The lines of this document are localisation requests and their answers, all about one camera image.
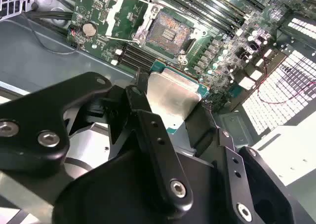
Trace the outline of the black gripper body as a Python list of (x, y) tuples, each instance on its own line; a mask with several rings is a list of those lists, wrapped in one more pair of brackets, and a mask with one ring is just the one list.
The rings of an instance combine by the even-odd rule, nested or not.
[(218, 194), (215, 168), (178, 154), (193, 190), (191, 209), (169, 219), (157, 201), (157, 185), (148, 176), (140, 153), (130, 150), (71, 182), (57, 199), (55, 224), (230, 224)]

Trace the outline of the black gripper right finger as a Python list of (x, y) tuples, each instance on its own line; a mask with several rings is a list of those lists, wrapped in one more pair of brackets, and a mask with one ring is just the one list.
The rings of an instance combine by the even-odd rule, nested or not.
[(236, 150), (233, 138), (216, 125), (199, 102), (185, 119), (197, 157), (215, 169), (215, 200), (220, 223), (311, 224), (312, 217), (290, 194), (260, 154), (247, 146)]

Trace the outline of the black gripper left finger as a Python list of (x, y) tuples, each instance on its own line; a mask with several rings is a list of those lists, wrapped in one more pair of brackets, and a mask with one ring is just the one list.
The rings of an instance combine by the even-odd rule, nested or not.
[(100, 101), (115, 147), (140, 158), (136, 186), (164, 212), (186, 212), (193, 192), (159, 115), (138, 86), (113, 86), (87, 72), (0, 107), (0, 167), (33, 175), (55, 173), (66, 159), (69, 137), (85, 122), (90, 104)]

